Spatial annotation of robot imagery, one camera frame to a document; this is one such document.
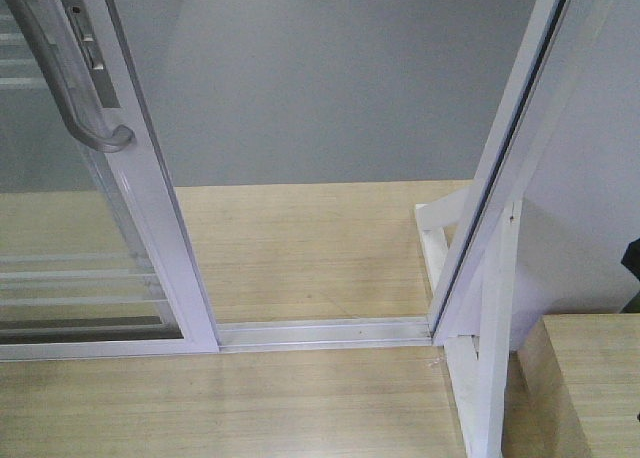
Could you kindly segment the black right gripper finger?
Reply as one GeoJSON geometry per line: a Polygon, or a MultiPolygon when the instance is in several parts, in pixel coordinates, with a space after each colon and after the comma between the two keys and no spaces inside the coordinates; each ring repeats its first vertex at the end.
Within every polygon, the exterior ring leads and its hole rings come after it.
{"type": "Polygon", "coordinates": [[[640,239],[628,244],[621,264],[636,278],[640,279],[640,239]]]}

